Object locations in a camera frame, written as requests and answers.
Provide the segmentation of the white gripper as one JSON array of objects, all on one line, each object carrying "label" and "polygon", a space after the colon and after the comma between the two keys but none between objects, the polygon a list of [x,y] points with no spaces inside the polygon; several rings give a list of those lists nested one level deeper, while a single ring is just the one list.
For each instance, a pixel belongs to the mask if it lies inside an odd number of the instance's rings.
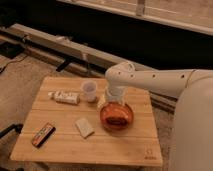
[{"label": "white gripper", "polygon": [[105,92],[108,102],[124,104],[125,88],[122,86],[108,86]]}]

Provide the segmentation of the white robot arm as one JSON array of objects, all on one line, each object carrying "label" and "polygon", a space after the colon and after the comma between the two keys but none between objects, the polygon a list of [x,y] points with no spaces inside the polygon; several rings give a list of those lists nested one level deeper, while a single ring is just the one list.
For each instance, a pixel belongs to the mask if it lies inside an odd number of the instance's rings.
[{"label": "white robot arm", "polygon": [[126,87],[177,100],[168,171],[213,171],[213,70],[137,71],[126,61],[107,69],[106,99],[122,101]]}]

